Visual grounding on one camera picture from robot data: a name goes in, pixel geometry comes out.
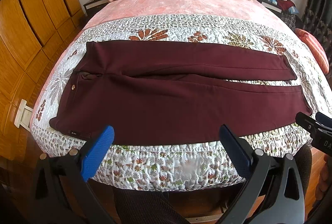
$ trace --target white floral bedspread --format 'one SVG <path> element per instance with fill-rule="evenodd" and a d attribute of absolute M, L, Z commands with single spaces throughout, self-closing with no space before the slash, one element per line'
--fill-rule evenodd
<path fill-rule="evenodd" d="M 265 85 L 301 85 L 313 115 L 331 116 L 332 92 L 314 57 L 296 35 L 246 20 L 212 15 L 148 15 L 124 18 L 89 28 L 71 45 L 54 70 L 31 122 L 31 133 L 41 149 L 51 156 L 81 148 L 83 140 L 62 135 L 49 126 L 56 116 L 63 89 L 86 51 L 87 41 L 163 40 L 210 42 L 285 54 L 298 76 L 296 81 L 239 81 Z M 297 124 L 244 137 L 253 148 L 269 155 L 295 154 L 310 141 Z M 94 180 L 122 189 L 195 190 L 229 186 L 243 180 L 220 141 L 185 145 L 109 148 Z"/>

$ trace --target hand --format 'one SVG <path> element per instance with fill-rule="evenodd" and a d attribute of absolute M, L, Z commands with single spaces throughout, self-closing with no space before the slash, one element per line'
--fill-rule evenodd
<path fill-rule="evenodd" d="M 329 178 L 329 168 L 327 166 L 327 160 L 328 160 L 329 156 L 325 155 L 324 156 L 324 161 L 326 162 L 324 167 L 322 168 L 322 170 L 320 171 L 319 174 L 319 181 L 318 181 L 318 185 L 316 187 L 316 200 L 321 200 L 324 196 L 324 193 L 327 191 L 329 184 L 327 183 L 327 180 Z"/>

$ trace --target red striped cushion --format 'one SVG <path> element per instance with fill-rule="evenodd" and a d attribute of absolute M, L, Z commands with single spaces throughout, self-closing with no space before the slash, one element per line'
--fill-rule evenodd
<path fill-rule="evenodd" d="M 295 29 L 295 34 L 299 39 L 304 42 L 312 52 L 315 60 L 322 69 L 324 74 L 329 73 L 329 62 L 327 60 L 326 54 L 319 41 L 311 35 L 309 32 L 306 32 L 302 29 Z"/>

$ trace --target curtain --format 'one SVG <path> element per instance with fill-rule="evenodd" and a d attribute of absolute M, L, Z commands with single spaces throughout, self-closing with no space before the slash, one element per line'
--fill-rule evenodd
<path fill-rule="evenodd" d="M 332 77 L 332 0 L 308 0 L 302 17 L 303 29 L 321 43 L 330 63 L 327 78 Z"/>

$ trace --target metal screw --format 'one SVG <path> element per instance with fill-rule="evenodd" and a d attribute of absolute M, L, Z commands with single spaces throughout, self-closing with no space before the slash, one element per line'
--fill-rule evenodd
<path fill-rule="evenodd" d="M 292 154 L 287 153 L 287 154 L 286 154 L 286 158 L 288 158 L 289 160 L 292 160 L 294 157 L 293 157 Z"/>
<path fill-rule="evenodd" d="M 257 156 L 263 156 L 264 155 L 264 151 L 262 149 L 260 149 L 260 148 L 257 148 L 257 149 L 255 149 L 255 154 Z"/>
<path fill-rule="evenodd" d="M 78 150 L 76 148 L 73 148 L 69 151 L 69 155 L 71 155 L 71 156 L 76 156 L 77 153 L 78 153 Z"/>
<path fill-rule="evenodd" d="M 40 156 L 39 156 L 39 159 L 41 159 L 41 160 L 44 160 L 44 159 L 46 159 L 47 158 L 47 154 L 46 153 L 42 153 L 42 154 L 40 154 Z"/>

